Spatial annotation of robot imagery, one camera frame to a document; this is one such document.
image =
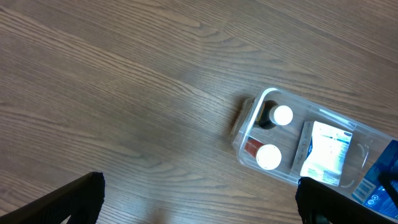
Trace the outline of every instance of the bottle cap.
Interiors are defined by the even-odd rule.
[[[274,106],[269,112],[269,119],[276,125],[287,125],[293,120],[293,111],[288,106]]]
[[[256,160],[261,168],[272,170],[279,166],[282,154],[276,146],[266,144],[257,151]]]

